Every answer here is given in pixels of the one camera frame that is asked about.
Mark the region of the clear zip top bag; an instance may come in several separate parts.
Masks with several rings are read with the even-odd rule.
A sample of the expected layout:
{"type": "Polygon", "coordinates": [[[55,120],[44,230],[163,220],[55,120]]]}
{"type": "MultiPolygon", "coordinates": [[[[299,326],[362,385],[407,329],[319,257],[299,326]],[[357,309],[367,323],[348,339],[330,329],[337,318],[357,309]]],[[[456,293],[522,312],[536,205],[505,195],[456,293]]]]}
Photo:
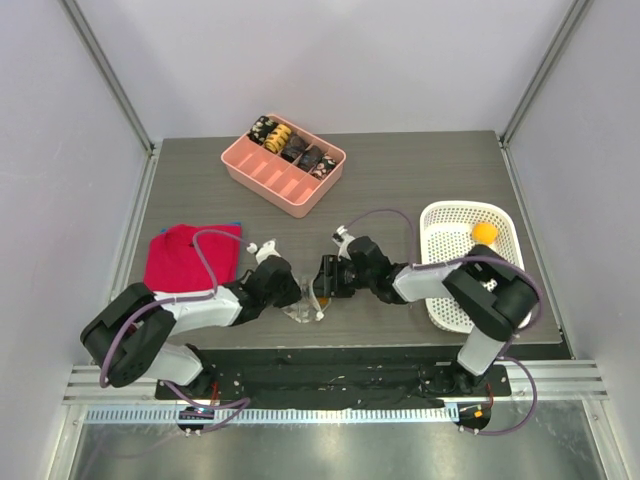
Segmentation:
{"type": "Polygon", "coordinates": [[[313,291],[313,280],[303,276],[296,278],[296,283],[301,290],[301,299],[291,305],[281,308],[281,311],[290,319],[300,324],[319,322],[324,319],[325,312],[331,304],[322,307],[313,291]]]}

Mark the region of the yellow fake fruit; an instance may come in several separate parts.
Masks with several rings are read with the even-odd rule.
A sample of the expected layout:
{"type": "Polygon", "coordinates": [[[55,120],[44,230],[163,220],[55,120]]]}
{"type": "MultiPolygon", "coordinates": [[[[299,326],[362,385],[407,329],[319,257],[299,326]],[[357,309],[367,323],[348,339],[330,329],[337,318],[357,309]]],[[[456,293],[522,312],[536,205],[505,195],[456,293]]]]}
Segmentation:
{"type": "Polygon", "coordinates": [[[491,223],[477,223],[471,231],[472,239],[482,245],[492,245],[499,237],[499,229],[491,223]]]}

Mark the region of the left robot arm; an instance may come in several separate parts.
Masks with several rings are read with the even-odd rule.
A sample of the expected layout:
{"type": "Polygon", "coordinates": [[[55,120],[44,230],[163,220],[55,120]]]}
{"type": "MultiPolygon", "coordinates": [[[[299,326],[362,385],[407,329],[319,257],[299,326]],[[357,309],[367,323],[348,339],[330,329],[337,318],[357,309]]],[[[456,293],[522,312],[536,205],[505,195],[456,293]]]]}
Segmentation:
{"type": "Polygon", "coordinates": [[[213,367],[195,346],[175,346],[169,339],[207,327],[245,324],[269,307],[287,307],[301,298],[289,262],[270,255],[242,279],[213,290],[177,295],[131,284],[84,328],[80,341],[100,366],[103,388],[152,378],[200,399],[212,389],[213,367]]]}

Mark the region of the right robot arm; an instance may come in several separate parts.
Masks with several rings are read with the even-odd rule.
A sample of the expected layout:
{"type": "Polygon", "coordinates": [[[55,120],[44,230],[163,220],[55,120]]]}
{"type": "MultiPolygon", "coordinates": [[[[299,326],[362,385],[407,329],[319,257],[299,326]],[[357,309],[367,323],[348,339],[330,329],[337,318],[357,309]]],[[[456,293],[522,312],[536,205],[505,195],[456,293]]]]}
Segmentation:
{"type": "Polygon", "coordinates": [[[380,301],[405,305],[449,299],[472,323],[453,362],[457,391],[472,395],[488,381],[487,370],[522,330],[542,293],[520,267],[489,247],[476,245],[459,258],[432,264],[394,263],[368,236],[334,234],[336,255],[325,255],[312,283],[318,298],[350,298],[368,290],[380,301]]]}

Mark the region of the pink divided tray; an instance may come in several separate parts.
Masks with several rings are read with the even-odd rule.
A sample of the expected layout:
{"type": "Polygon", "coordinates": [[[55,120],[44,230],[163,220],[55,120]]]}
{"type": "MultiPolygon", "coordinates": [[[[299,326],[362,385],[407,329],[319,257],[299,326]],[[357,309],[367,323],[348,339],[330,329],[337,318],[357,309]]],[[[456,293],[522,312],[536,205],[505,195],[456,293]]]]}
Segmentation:
{"type": "Polygon", "coordinates": [[[323,181],[319,181],[310,174],[311,171],[305,172],[297,166],[304,152],[290,163],[281,157],[281,151],[273,154],[263,145],[252,142],[247,137],[250,129],[223,151],[221,162],[232,179],[292,217],[302,218],[341,178],[347,155],[336,145],[276,114],[262,116],[287,125],[292,134],[300,135],[309,143],[308,148],[318,146],[324,155],[331,156],[338,163],[336,168],[323,181]]]}

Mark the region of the red folded cloth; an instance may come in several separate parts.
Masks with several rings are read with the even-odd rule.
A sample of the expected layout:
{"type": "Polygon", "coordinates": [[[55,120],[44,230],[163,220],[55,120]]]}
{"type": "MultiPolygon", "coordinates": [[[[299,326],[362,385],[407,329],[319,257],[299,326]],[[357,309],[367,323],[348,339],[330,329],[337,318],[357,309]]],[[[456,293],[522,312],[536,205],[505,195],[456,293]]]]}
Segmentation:
{"type": "MultiPolygon", "coordinates": [[[[151,240],[142,280],[150,290],[184,293],[212,287],[193,243],[199,232],[171,231],[151,240]]],[[[199,236],[198,245],[219,284],[236,278],[241,247],[238,240],[208,233],[199,236]]]]}

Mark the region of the black spotted sock roll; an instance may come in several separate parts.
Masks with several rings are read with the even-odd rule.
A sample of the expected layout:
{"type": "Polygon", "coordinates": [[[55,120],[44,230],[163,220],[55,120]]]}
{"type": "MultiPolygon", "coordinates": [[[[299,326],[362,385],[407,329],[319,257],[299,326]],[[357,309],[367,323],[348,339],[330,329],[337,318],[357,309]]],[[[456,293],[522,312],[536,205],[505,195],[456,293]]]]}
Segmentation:
{"type": "Polygon", "coordinates": [[[338,165],[338,163],[329,155],[324,155],[319,162],[311,170],[310,174],[323,181],[338,165]]]}

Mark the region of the white perforated basket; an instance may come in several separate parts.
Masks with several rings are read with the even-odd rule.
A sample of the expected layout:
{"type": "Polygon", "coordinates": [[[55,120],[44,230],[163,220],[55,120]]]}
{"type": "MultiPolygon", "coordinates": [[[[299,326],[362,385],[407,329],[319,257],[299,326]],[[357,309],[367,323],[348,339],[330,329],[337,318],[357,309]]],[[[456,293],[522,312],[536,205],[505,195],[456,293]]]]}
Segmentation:
{"type": "MultiPolygon", "coordinates": [[[[488,223],[497,229],[490,248],[503,259],[524,266],[516,228],[501,208],[483,202],[450,200],[428,205],[420,216],[419,241],[424,264],[448,261],[466,255],[476,242],[472,231],[488,223]]],[[[469,334],[469,316],[449,298],[427,299],[425,306],[432,323],[448,332],[469,334]]]]}

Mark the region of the blue folded cloth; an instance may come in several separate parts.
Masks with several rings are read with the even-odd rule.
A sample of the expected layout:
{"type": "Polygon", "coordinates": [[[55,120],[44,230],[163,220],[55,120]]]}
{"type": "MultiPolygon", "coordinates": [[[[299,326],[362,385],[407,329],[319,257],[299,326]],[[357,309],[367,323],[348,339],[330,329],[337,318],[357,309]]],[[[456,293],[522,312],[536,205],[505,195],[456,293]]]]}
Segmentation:
{"type": "Polygon", "coordinates": [[[171,227],[163,227],[159,230],[161,234],[171,231],[193,231],[199,232],[203,230],[221,230],[228,231],[234,235],[242,236],[242,223],[239,221],[225,222],[211,225],[189,225],[189,224],[177,224],[171,227]]]}

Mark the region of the dark brown sock roll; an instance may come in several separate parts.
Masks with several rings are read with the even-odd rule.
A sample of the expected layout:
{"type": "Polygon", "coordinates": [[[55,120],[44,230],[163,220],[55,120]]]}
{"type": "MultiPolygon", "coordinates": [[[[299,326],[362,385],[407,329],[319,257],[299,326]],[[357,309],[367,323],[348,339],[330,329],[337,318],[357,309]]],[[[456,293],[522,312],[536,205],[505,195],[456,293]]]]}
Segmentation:
{"type": "Polygon", "coordinates": [[[293,163],[309,146],[309,143],[298,134],[292,134],[280,155],[286,161],[293,163]]]}

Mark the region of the yellow black sock roll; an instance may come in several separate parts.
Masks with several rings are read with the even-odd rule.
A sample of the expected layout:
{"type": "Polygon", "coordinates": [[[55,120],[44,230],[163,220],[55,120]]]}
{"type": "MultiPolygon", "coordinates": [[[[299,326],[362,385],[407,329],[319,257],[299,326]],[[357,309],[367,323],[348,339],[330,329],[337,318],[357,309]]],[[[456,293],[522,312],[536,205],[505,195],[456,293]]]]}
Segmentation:
{"type": "Polygon", "coordinates": [[[292,131],[287,125],[277,124],[267,135],[263,146],[271,153],[277,154],[286,146],[291,134],[292,131]]]}

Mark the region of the black floral sock roll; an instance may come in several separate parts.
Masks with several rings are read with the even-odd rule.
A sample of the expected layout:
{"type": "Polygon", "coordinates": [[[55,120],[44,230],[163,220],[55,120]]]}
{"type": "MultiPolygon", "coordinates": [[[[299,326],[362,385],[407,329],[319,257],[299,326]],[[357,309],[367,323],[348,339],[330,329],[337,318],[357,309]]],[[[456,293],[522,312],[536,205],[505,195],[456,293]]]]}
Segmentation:
{"type": "Polygon", "coordinates": [[[247,137],[257,145],[263,145],[277,125],[278,123],[270,117],[260,116],[251,126],[247,137]]]}

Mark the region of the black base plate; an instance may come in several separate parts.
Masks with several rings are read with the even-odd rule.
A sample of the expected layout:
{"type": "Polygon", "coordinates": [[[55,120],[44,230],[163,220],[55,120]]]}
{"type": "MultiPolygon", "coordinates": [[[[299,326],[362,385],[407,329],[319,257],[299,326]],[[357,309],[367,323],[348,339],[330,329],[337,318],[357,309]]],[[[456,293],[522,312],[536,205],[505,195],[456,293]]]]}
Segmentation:
{"type": "Polygon", "coordinates": [[[196,400],[247,397],[259,409],[410,408],[439,399],[508,397],[506,369],[472,378],[455,346],[199,350],[204,371],[181,392],[196,400]]]}

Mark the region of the aluminium frame post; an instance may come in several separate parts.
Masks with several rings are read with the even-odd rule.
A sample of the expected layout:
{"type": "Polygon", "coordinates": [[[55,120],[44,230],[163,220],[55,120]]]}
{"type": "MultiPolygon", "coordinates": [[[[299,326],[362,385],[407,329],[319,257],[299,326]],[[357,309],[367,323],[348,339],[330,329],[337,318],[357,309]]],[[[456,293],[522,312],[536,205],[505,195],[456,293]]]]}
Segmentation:
{"type": "Polygon", "coordinates": [[[498,136],[499,144],[503,149],[506,149],[515,138],[534,101],[540,95],[592,4],[592,0],[574,0],[570,3],[504,131],[498,136]]]}
{"type": "Polygon", "coordinates": [[[59,4],[73,26],[78,38],[84,45],[89,57],[108,87],[138,142],[145,153],[148,156],[151,156],[155,151],[156,143],[151,139],[146,128],[143,126],[139,115],[129,99],[129,96],[125,92],[122,83],[120,82],[81,6],[75,0],[60,0],[59,4]]]}

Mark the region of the right aluminium frame post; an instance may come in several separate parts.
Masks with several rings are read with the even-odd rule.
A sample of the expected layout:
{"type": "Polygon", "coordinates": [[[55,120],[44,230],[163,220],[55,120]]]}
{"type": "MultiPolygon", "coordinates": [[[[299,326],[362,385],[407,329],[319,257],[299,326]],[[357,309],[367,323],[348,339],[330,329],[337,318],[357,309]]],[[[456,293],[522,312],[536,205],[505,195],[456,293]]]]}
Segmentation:
{"type": "Polygon", "coordinates": [[[534,101],[540,95],[592,4],[592,0],[574,0],[570,3],[504,131],[498,136],[499,144],[503,149],[506,149],[515,138],[534,101]]]}

